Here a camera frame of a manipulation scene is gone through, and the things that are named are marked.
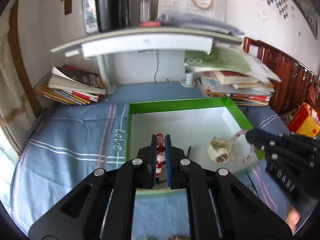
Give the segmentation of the person's right hand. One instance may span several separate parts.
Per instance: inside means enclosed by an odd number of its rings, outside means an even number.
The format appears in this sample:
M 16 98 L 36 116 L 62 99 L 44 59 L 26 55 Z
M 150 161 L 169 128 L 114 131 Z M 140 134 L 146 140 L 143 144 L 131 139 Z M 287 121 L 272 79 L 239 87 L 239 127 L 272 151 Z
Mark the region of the person's right hand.
M 295 207 L 289 206 L 285 217 L 285 223 L 290 227 L 292 233 L 295 233 L 299 221 L 300 213 L 297 211 Z

